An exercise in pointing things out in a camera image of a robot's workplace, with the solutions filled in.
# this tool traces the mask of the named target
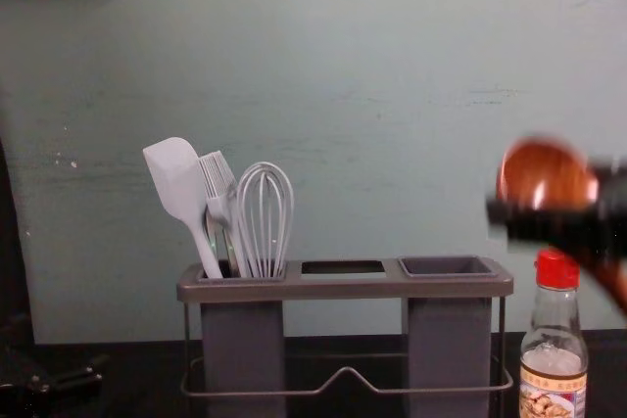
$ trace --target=dark countertop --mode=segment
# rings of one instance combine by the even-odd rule
[[[518,348],[522,334],[507,334],[507,369],[518,378]],[[625,418],[627,416],[627,331],[586,332],[590,350],[588,418]],[[316,388],[339,366],[349,363],[379,387],[397,387],[402,377],[400,357],[314,359],[313,352],[394,352],[400,350],[401,338],[332,337],[288,339],[287,377],[291,389]],[[193,344],[200,355],[200,344]],[[38,346],[28,354],[49,372],[63,372],[83,365],[89,358],[105,353],[111,361],[105,375],[100,403],[86,405],[65,418],[134,417],[179,418],[185,416],[186,401],[179,392],[183,372],[182,342],[144,344],[104,344],[73,346]],[[195,407],[194,416],[202,416]],[[403,404],[398,397],[377,397],[364,391],[353,378],[339,380],[323,396],[289,401],[290,416],[309,418],[402,417]],[[506,417],[517,417],[517,386],[506,394]]]

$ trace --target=wooden spoon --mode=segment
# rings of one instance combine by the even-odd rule
[[[506,152],[497,178],[500,199],[530,209],[584,209],[598,192],[586,160],[548,137],[518,141]]]

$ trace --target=painted wall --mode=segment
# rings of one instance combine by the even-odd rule
[[[141,149],[188,138],[291,176],[291,257],[474,253],[506,146],[627,153],[627,0],[0,0],[0,110],[39,343],[181,337],[196,261]],[[585,283],[584,326],[622,321]],[[399,305],[290,303],[290,335],[395,333]]]

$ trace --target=gray utensil holder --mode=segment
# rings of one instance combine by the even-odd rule
[[[194,265],[181,276],[187,374],[181,389],[207,400],[211,418],[285,418],[287,396],[321,395],[351,374],[378,395],[405,395],[408,418],[487,418],[490,393],[513,381],[505,370],[505,298],[513,279],[497,263],[476,256],[401,257],[287,263],[280,279],[204,277]],[[498,359],[491,385],[492,298],[500,298]],[[286,391],[282,303],[289,300],[404,300],[406,383],[381,389],[359,371],[342,367],[318,389]],[[190,303],[201,309],[204,392],[190,392]]]

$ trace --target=red bottle cap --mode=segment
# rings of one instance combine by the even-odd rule
[[[538,286],[553,289],[579,287],[579,265],[570,256],[555,249],[541,250],[536,260]]]

